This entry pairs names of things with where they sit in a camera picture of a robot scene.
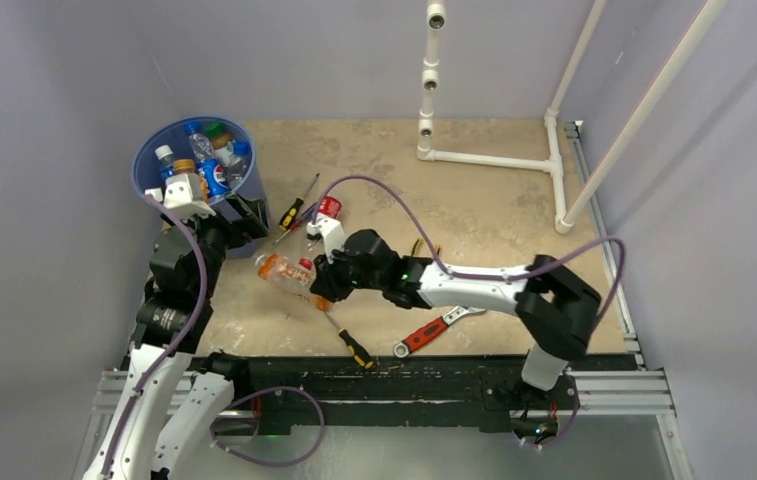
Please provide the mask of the pepsi label clear bottle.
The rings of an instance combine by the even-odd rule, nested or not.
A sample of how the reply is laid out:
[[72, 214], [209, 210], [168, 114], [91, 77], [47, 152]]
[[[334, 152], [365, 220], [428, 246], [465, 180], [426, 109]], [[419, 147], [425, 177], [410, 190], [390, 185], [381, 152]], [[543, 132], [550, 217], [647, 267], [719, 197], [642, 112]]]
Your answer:
[[196, 160], [199, 175], [205, 180], [209, 198], [222, 197], [229, 192], [222, 165], [215, 156], [211, 140], [204, 134], [201, 123], [190, 121], [184, 131]]

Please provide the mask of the crushed orange label bottle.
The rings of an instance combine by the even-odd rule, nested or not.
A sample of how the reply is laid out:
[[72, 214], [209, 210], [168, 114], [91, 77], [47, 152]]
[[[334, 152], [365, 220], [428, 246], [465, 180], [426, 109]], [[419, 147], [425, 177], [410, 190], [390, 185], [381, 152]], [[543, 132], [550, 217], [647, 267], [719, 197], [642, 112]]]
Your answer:
[[332, 303], [311, 291], [316, 280], [316, 272], [312, 268], [280, 254], [260, 255], [254, 265], [258, 276], [266, 282], [295, 295], [319, 311], [331, 311]]

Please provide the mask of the blue label bottle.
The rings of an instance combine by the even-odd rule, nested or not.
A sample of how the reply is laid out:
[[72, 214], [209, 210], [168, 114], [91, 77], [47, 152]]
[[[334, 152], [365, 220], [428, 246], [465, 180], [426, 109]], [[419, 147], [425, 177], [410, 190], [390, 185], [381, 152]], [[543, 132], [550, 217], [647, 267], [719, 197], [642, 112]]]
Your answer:
[[246, 177], [250, 166], [251, 149], [247, 142], [235, 141], [232, 145], [230, 165], [227, 168], [227, 180], [231, 189], [236, 189]]
[[176, 156], [169, 145], [161, 145], [154, 150], [154, 154], [160, 163], [159, 177], [162, 184], [172, 177], [174, 172], [174, 161]]

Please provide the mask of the orange juice bottle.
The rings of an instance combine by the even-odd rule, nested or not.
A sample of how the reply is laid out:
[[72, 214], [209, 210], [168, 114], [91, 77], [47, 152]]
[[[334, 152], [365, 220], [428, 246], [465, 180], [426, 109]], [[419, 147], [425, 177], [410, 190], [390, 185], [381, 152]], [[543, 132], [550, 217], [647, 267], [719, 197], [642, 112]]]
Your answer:
[[197, 164], [194, 160], [189, 158], [177, 159], [172, 163], [173, 173], [175, 175], [189, 175], [194, 178], [194, 181], [198, 184], [201, 199], [207, 202], [209, 199], [208, 188], [206, 180], [203, 175], [199, 173]]

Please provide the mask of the green cap clear bottle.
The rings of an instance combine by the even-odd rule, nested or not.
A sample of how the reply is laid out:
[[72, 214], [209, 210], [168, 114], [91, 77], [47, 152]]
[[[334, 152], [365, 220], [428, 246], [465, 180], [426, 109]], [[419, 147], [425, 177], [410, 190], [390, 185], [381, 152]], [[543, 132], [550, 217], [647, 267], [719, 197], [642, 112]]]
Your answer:
[[234, 153], [234, 137], [221, 121], [214, 121], [203, 127], [205, 135], [211, 142], [214, 155], [224, 166], [232, 166], [237, 159]]

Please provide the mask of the blue label bottle back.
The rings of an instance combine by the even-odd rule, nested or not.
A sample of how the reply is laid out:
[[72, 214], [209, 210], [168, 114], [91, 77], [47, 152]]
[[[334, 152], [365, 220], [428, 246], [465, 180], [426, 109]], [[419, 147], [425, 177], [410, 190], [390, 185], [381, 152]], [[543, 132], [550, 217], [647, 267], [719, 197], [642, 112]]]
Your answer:
[[169, 145], [161, 145], [154, 150], [154, 154], [160, 163], [159, 177], [162, 184], [172, 177], [174, 172], [174, 161], [176, 156]]

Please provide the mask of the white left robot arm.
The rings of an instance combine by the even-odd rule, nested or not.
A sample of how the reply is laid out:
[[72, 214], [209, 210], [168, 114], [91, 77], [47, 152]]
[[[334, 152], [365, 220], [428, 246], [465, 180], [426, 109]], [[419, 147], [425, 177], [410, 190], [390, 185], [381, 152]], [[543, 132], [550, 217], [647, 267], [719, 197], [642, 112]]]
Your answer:
[[126, 380], [84, 479], [176, 479], [216, 415], [251, 399], [252, 382], [231, 367], [207, 366], [177, 410], [170, 405], [212, 316], [227, 253], [253, 251], [263, 223], [239, 201], [235, 222], [207, 203], [148, 189], [144, 199], [167, 225], [156, 238], [136, 315]]

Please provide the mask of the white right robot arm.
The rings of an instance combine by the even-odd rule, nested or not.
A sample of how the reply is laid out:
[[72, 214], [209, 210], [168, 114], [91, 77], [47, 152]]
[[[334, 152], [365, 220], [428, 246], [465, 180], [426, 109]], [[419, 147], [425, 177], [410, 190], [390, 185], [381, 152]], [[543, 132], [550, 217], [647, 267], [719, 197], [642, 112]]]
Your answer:
[[567, 365], [584, 357], [603, 305], [599, 292], [560, 259], [539, 254], [529, 265], [480, 268], [402, 256], [364, 229], [314, 260], [312, 293], [340, 302], [356, 289], [375, 290], [403, 309], [473, 307], [514, 315], [534, 345], [515, 381], [518, 399], [550, 399]]

